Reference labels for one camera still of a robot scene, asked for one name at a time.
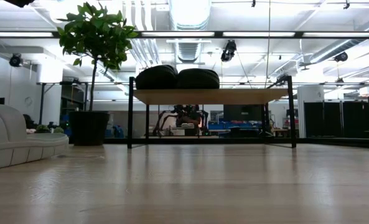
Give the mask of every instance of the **cable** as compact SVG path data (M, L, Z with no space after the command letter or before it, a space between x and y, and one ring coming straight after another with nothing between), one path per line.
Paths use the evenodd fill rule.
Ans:
M252 85L251 85L251 82L249 81L249 78L248 78L248 74L246 74L246 71L245 71L245 68L244 66L242 65L242 61L241 61L241 57L240 57L240 53L238 53L238 51L236 50L236 54L238 55L238 59L240 60L240 63L241 63L241 67L242 67L242 70L244 71L244 74L245 74L245 77L249 83L249 86L252 88Z
M10 66L9 106L11 106L11 105L10 105L10 98L11 98L11 81L12 81L11 74L12 74L12 66Z
M73 104L73 86L72 86L72 89L71 89L71 105Z
M223 62L220 62L220 68L222 70L222 82L223 82Z
M271 30L271 0L269 0L269 39L267 43L267 66L266 66L266 81L264 82L264 88L266 88L267 79L269 77L270 30Z
M338 73L338 80L340 78L340 74L339 74L339 62L336 62L336 71Z

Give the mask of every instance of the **plant pot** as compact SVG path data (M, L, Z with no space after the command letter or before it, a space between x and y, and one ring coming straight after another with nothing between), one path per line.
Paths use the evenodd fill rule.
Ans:
M48 130L38 130L35 132L36 134L44 134L44 133L50 133Z
M70 136L76 146L100 146L103 144L105 129L110 115L103 112L71 112L69 120Z

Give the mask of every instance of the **shelf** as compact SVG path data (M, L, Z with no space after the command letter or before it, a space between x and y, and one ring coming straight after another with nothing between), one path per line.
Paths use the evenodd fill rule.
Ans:
M148 105L262 105L287 95L287 89L135 90Z

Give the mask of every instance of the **ceiling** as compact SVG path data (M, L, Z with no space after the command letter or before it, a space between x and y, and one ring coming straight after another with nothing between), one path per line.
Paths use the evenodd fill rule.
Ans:
M68 0L36 0L31 7L20 9L4 1L0 1L0 30L56 30L63 24L54 23L50 18L58 14ZM111 10L126 9L131 2L132 21L135 21L136 1L100 1ZM350 7L343 9L345 0L272 0L269 17L269 1L212 0L208 30L310 30L310 31L353 31L369 21L369 0L350 1ZM164 0L151 0L151 22L154 30L170 30L169 6ZM183 9L191 15L191 7ZM202 53L197 63L200 68L214 69L221 77L221 82L245 82L245 75L251 82L265 82L266 77L274 81L279 73L277 68L300 54L313 54L332 44L335 40L328 39L236 39L237 54L231 62L221 63L222 48L227 39L211 39L203 44ZM175 64L173 44L167 44L166 39L157 39L162 63ZM57 39L0 39L0 47L43 47L66 64L64 75L76 76L82 80L90 79L91 60L84 62L82 68L71 66L75 57L62 55L62 49ZM285 72L294 77L295 82L334 82L338 76L361 71L369 66L369 40L347 50L349 59L336 63L326 60L311 65L310 70L301 70L296 66ZM128 61L123 63L122 71L115 76L118 80L128 81L136 75L137 61L128 52ZM345 79L346 82L362 82L369 79L369 72ZM249 88L248 85L237 88Z

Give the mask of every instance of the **ceiling light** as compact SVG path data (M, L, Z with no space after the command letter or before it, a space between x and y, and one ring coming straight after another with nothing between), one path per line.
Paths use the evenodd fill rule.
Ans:
M115 101L120 101L120 102L127 102L129 101L128 99L125 100L125 99L120 99L120 100L93 100L94 102L115 102Z
M95 85L110 85L113 86L115 85L113 82L95 82Z
M369 37L369 32L305 32L303 37Z
M0 32L0 37L54 37L52 32Z
M293 37L295 32L224 32L224 37Z
M173 31L173 32L143 32L143 37L213 37L214 32Z
M178 44L178 43L185 43L185 44L210 44L212 43L211 40L166 40L168 44Z

